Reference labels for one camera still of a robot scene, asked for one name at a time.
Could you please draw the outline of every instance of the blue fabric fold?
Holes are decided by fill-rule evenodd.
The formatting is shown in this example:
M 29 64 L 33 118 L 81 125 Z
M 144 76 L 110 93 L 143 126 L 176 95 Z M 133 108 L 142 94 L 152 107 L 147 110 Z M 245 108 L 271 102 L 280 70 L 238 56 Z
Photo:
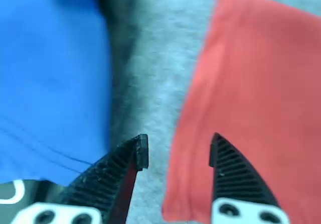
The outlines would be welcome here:
M 109 151 L 110 71 L 96 0 L 0 0 L 0 183 L 68 185 Z

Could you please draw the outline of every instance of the textured gripper pad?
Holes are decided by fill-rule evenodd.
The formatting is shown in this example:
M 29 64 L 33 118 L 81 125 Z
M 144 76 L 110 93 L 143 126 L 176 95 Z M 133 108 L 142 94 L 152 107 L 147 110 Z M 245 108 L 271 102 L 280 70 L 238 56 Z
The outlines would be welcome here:
M 89 167 L 63 190 L 55 202 L 95 207 L 100 210 L 103 223 L 107 223 L 123 182 L 128 181 L 127 174 L 130 172 L 130 178 L 135 179 L 137 171 L 147 167 L 148 138 L 138 135 Z
M 278 206 L 271 190 L 250 162 L 217 133 L 211 143 L 210 166 L 215 167 L 213 200 L 225 197 Z

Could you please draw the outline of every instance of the screw hole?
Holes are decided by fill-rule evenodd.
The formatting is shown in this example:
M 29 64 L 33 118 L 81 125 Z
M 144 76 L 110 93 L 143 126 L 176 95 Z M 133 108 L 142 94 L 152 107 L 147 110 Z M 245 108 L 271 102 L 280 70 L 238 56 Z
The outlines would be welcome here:
M 223 214 L 229 215 L 229 216 L 240 215 L 240 211 L 235 206 L 230 205 L 230 204 L 221 205 L 219 211 L 220 211 L 220 213 L 223 213 Z
M 55 213 L 51 210 L 40 213 L 36 218 L 36 224 L 49 224 L 55 217 Z
M 281 223 L 280 218 L 270 212 L 262 212 L 260 218 L 269 223 Z
M 80 214 L 74 218 L 72 224 L 91 224 L 91 216 L 88 214 Z

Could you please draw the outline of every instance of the red cloth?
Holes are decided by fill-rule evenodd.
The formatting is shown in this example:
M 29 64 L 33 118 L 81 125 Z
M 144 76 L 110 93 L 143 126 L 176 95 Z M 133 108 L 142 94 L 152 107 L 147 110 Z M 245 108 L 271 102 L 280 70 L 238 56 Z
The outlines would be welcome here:
M 210 222 L 218 132 L 292 224 L 319 222 L 320 108 L 320 18 L 270 0 L 218 0 L 174 136 L 164 219 Z

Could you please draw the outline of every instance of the gray fabric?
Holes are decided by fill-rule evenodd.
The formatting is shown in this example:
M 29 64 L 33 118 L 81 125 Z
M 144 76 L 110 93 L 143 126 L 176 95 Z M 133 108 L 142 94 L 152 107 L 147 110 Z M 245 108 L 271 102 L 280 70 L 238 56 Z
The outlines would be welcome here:
M 321 15 L 321 0 L 276 0 Z M 146 133 L 127 223 L 165 223 L 171 140 L 215 0 L 102 0 L 113 46 L 113 143 Z

